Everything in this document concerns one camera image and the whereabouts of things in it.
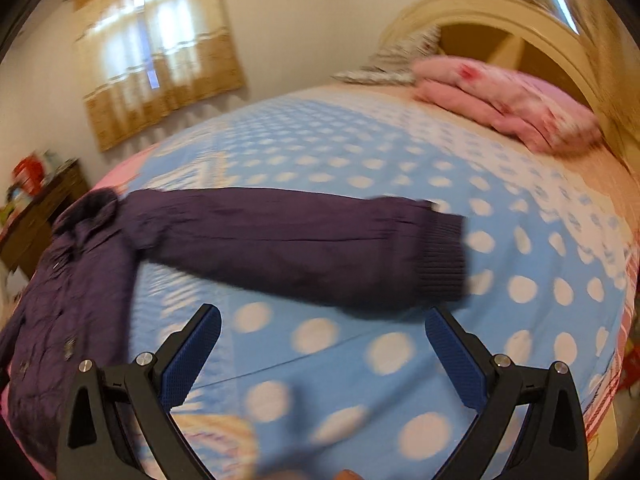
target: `jacket button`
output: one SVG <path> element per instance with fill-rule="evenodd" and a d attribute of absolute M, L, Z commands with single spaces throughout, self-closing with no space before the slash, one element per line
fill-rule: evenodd
<path fill-rule="evenodd" d="M 76 347 L 75 338 L 67 339 L 65 342 L 65 361 L 69 361 L 73 357 L 74 348 Z"/>

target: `gray patterned pillow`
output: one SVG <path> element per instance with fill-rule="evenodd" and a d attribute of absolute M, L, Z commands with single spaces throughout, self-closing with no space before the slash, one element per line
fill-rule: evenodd
<path fill-rule="evenodd" d="M 436 54 L 439 42 L 440 27 L 432 25 L 405 40 L 380 48 L 359 70 L 338 72 L 333 78 L 345 83 L 412 85 L 415 78 L 411 63 Z"/>

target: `jacket sleeve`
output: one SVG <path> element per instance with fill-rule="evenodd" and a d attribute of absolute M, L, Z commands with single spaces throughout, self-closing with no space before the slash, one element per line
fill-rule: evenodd
<path fill-rule="evenodd" d="M 233 286 L 363 310 L 463 295 L 463 219 L 426 201 L 147 189 L 120 211 L 143 258 Z"/>

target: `bed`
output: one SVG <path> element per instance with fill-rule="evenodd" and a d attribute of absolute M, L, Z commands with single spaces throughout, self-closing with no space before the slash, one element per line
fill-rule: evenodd
<path fill-rule="evenodd" d="M 574 33 L 536 7 L 422 0 L 381 44 L 431 24 L 442 27 L 443 54 L 538 76 L 606 120 Z M 467 217 L 469 294 L 450 305 L 463 327 L 519 364 L 569 363 L 591 441 L 609 413 L 634 313 L 640 193 L 605 146 L 533 155 L 413 101 L 409 88 L 334 84 L 198 124 L 98 186 L 431 200 Z M 143 264 L 131 357 L 155 349 L 202 303 L 220 309 L 222 336 L 172 415 L 216 478 L 320 479 L 344 468 L 367 480 L 430 478 L 474 418 L 438 364 L 420 310 L 356 319 Z M 514 414 L 490 474 L 504 465 L 523 416 Z M 162 478 L 148 449 L 141 454 Z"/>

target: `blue gripper pad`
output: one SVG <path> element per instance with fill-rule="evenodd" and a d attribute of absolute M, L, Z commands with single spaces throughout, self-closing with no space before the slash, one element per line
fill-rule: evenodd
<path fill-rule="evenodd" d="M 220 311 L 212 307 L 164 370 L 160 403 L 167 412 L 175 406 L 181 406 L 187 398 L 187 394 L 220 337 L 221 329 Z"/>
<path fill-rule="evenodd" d="M 427 311 L 424 329 L 462 403 L 480 412 L 487 401 L 486 378 L 476 361 L 436 308 Z"/>

